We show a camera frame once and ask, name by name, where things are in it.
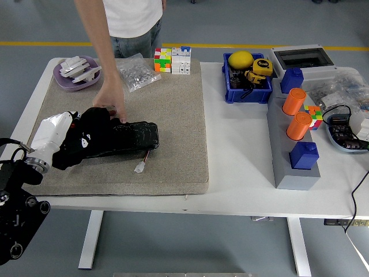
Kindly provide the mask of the person's right hand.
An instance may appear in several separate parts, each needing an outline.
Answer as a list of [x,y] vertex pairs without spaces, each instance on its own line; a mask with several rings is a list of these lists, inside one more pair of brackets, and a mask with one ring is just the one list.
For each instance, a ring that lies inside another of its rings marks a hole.
[[119,76],[106,77],[103,85],[94,98],[93,107],[106,108],[110,116],[119,118],[121,123],[127,122],[125,94]]

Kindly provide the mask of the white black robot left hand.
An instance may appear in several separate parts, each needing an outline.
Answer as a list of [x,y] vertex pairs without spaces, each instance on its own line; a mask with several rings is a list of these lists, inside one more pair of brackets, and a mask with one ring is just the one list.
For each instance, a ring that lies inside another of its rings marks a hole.
[[60,170],[85,159],[91,143],[79,113],[64,112],[41,121],[25,162],[41,172],[51,166]]

